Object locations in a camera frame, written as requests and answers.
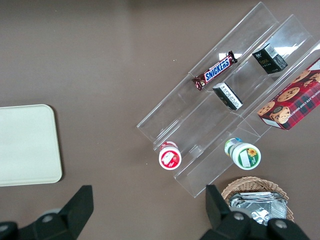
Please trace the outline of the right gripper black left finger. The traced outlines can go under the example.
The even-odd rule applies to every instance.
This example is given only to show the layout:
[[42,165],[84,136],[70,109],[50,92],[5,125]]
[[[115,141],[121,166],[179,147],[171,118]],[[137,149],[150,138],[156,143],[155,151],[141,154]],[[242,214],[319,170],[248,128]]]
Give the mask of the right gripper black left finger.
[[2,240],[76,240],[94,211],[93,188],[83,185],[61,209],[48,210],[29,225],[0,223]]

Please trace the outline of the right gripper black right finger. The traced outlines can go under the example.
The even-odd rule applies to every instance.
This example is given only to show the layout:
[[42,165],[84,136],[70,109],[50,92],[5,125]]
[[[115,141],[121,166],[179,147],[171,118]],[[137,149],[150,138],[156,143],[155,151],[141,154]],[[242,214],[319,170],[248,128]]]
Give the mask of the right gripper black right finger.
[[202,240],[308,240],[294,222],[273,218],[267,225],[257,223],[245,213],[231,211],[215,185],[205,189],[205,207],[211,224]]

